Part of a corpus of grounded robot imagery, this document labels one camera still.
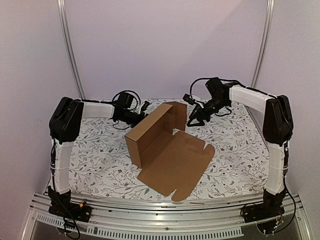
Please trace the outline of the brown cardboard box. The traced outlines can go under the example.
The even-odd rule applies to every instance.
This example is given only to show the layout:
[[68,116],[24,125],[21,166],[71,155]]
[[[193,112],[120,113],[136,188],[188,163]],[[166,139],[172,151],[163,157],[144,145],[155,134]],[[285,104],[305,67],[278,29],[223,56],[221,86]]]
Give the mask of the brown cardboard box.
[[215,155],[186,125],[187,105],[164,102],[125,135],[138,180],[174,202],[189,197]]

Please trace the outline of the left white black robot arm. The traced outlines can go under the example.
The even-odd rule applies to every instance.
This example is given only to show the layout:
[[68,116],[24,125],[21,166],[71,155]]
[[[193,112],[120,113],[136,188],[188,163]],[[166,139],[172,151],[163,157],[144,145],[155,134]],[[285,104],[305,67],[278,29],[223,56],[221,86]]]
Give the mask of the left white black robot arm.
[[91,216],[92,208],[86,200],[81,203],[71,202],[69,183],[71,150],[79,136],[82,120],[104,118],[116,124],[123,122],[133,128],[147,116],[145,111],[149,105],[149,101],[141,101],[132,90],[123,90],[110,101],[72,99],[66,96],[60,100],[49,121],[52,142],[48,186],[50,214],[82,222],[88,222]]

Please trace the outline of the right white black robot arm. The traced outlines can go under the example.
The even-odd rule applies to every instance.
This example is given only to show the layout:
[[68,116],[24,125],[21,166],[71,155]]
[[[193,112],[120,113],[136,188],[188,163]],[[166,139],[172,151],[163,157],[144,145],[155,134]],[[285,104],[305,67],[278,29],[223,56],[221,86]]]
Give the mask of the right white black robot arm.
[[211,99],[204,102],[191,92],[183,100],[192,105],[188,127],[202,127],[210,122],[211,116],[220,109],[230,107],[232,102],[240,103],[263,114],[262,133],[269,151],[269,172],[263,202],[245,205],[240,210],[245,223],[281,216],[285,210],[283,199],[289,193],[286,184],[289,147],[294,123],[287,96],[274,96],[261,90],[245,86],[237,80],[206,77],[205,87]]

